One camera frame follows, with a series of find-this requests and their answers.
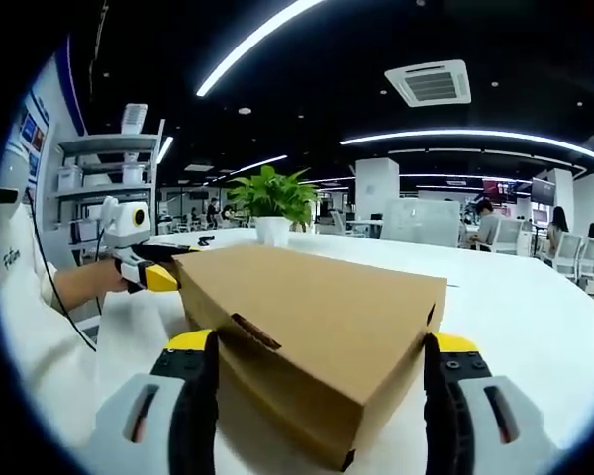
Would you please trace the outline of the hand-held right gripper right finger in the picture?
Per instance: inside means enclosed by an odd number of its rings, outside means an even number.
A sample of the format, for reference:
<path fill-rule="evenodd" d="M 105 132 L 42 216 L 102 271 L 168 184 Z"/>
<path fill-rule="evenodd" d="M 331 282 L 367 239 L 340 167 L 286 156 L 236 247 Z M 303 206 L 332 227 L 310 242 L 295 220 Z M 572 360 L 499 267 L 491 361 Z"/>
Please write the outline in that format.
<path fill-rule="evenodd" d="M 424 350 L 426 472 L 545 474 L 558 449 L 529 397 L 463 337 L 429 333 Z"/>

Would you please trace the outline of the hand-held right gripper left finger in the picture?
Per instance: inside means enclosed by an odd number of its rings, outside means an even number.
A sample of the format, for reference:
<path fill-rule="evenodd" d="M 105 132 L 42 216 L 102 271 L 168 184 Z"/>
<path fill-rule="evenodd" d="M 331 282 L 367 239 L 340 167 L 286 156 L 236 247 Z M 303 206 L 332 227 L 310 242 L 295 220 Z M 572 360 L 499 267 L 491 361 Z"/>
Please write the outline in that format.
<path fill-rule="evenodd" d="M 173 338 L 96 416 L 98 474 L 213 474 L 219 351 L 212 330 Z"/>

